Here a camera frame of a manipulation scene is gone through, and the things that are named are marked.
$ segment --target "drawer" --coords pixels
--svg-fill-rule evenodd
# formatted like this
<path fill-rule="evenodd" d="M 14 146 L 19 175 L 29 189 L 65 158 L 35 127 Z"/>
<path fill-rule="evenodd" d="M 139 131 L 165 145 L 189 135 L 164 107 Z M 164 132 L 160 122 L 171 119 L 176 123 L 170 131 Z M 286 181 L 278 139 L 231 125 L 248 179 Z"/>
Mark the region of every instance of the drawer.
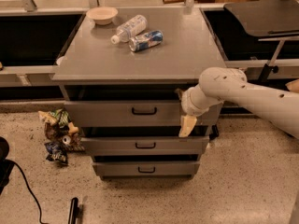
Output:
<path fill-rule="evenodd" d="M 79 127 L 172 126 L 183 115 L 179 101 L 66 102 Z"/>
<path fill-rule="evenodd" d="M 209 138 L 203 137 L 120 137 L 82 138 L 87 154 L 91 156 L 111 155 L 202 155 Z"/>
<path fill-rule="evenodd" d="M 197 173 L 198 168 L 199 161 L 93 163 L 93 169 L 101 179 L 113 176 L 192 176 Z"/>

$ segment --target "gray cabinet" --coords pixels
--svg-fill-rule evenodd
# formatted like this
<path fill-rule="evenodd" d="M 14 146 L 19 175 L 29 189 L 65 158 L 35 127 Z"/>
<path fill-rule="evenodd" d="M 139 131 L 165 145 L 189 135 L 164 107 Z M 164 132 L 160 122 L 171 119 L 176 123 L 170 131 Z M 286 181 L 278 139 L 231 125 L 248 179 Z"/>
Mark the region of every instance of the gray cabinet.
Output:
<path fill-rule="evenodd" d="M 211 108 L 198 119 L 189 137 L 179 138 L 184 113 L 175 88 L 186 88 L 186 84 L 166 87 L 169 89 L 164 84 L 122 85 L 121 92 L 115 85 L 65 87 L 69 96 L 65 108 L 81 128 L 82 144 L 102 179 L 197 173 L 221 107 Z"/>
<path fill-rule="evenodd" d="M 65 108 L 82 130 L 82 144 L 102 179 L 113 176 L 194 176 L 221 106 L 198 118 L 179 138 L 184 115 L 176 89 L 198 83 L 203 70 L 224 67 L 199 8 L 118 7 L 107 26 L 85 18 L 53 80 L 61 84 Z M 159 29 L 159 46 L 131 52 L 111 44 L 118 25 L 144 15 Z"/>

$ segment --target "black object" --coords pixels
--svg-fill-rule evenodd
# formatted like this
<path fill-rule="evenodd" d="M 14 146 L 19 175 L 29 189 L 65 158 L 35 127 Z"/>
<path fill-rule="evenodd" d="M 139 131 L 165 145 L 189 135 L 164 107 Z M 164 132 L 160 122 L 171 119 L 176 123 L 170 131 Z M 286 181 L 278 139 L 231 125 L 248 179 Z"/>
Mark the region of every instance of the black object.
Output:
<path fill-rule="evenodd" d="M 71 207 L 69 210 L 69 217 L 68 217 L 68 224 L 75 224 L 76 223 L 76 218 L 79 213 L 79 208 L 78 208 L 78 198 L 73 198 L 71 201 Z"/>
<path fill-rule="evenodd" d="M 36 196 L 34 195 L 34 193 L 32 192 L 32 190 L 29 187 L 29 184 L 28 184 L 28 181 L 27 181 L 24 171 L 19 166 L 19 164 L 16 163 L 15 161 L 6 160 L 8 152 L 9 152 L 9 144 L 8 144 L 7 140 L 3 137 L 0 137 L 0 194 L 2 193 L 4 186 L 6 186 L 9 182 L 9 175 L 11 173 L 12 168 L 14 166 L 17 166 L 21 172 L 21 175 L 22 175 L 24 181 L 25 181 L 27 189 L 29 190 L 30 194 L 36 201 L 36 204 L 37 204 L 37 207 L 39 210 L 39 223 L 47 224 L 45 222 L 42 222 L 42 220 L 41 220 L 42 210 L 41 210 L 40 204 L 38 202 L 38 199 L 36 198 Z"/>
<path fill-rule="evenodd" d="M 259 0 L 225 4 L 248 35 L 283 37 L 299 35 L 299 4 L 295 0 Z"/>
<path fill-rule="evenodd" d="M 0 62 L 3 66 L 54 65 L 82 18 L 82 14 L 1 17 Z"/>
<path fill-rule="evenodd" d="M 3 161 L 9 152 L 9 145 L 6 139 L 0 137 L 0 161 Z"/>
<path fill-rule="evenodd" d="M 13 169 L 12 161 L 5 161 L 9 152 L 9 145 L 6 139 L 0 137 L 0 194 L 9 182 L 9 175 Z"/>

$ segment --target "speckled floor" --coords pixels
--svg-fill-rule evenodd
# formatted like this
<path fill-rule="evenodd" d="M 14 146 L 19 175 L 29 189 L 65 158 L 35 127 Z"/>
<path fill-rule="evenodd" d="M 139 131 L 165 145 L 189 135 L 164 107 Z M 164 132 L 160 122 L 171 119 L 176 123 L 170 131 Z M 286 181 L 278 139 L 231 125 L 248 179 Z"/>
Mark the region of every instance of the speckled floor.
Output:
<path fill-rule="evenodd" d="M 299 143 L 256 118 L 221 117 L 198 174 L 183 178 L 101 181 L 91 159 L 70 153 L 69 165 L 46 161 L 36 112 L 0 113 L 8 158 L 26 173 L 43 221 L 65 224 L 70 200 L 83 205 L 77 223 L 289 223 L 299 190 Z M 38 209 L 15 167 L 0 196 L 0 223 L 38 223 Z"/>

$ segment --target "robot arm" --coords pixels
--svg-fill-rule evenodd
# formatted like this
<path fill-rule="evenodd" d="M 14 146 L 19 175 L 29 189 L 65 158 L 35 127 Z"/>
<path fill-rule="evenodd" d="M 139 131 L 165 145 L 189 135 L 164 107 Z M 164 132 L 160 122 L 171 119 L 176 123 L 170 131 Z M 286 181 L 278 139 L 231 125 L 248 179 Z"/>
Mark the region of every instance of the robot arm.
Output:
<path fill-rule="evenodd" d="M 181 105 L 186 116 L 181 118 L 179 136 L 188 136 L 196 117 L 224 101 L 240 105 L 299 138 L 298 93 L 253 85 L 247 82 L 241 70 L 218 67 L 205 70 L 199 77 L 199 84 L 182 93 Z"/>

